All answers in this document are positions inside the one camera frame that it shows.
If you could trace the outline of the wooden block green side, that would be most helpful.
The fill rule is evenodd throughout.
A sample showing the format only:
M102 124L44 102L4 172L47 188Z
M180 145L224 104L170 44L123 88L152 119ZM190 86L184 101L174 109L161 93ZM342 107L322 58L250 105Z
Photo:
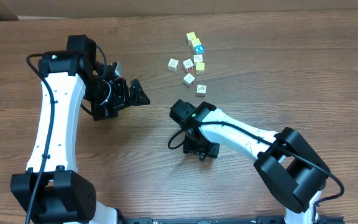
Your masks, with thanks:
M205 97L206 96L206 85L197 85L196 96Z

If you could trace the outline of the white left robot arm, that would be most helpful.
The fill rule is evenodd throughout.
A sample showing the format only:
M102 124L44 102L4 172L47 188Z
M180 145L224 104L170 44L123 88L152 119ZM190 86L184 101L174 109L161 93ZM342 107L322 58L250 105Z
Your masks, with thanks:
M78 173L79 112L89 101L94 120L150 103L138 80L122 78L119 62L98 62L101 47L85 35L68 37L61 51L39 54L32 69L42 85L42 107L34 149L10 189L27 223L124 223L122 213L98 201L94 185Z

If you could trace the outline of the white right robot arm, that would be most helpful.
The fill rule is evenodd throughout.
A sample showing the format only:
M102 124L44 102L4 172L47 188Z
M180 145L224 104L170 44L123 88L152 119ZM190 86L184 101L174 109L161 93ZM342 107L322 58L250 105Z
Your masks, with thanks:
M178 100L170 117L185 134L185 154L202 161L216 158L226 146L250 159L269 192L285 208L285 223L318 223L316 202L326 186L329 168L296 130L266 131L240 122L202 102L195 107Z

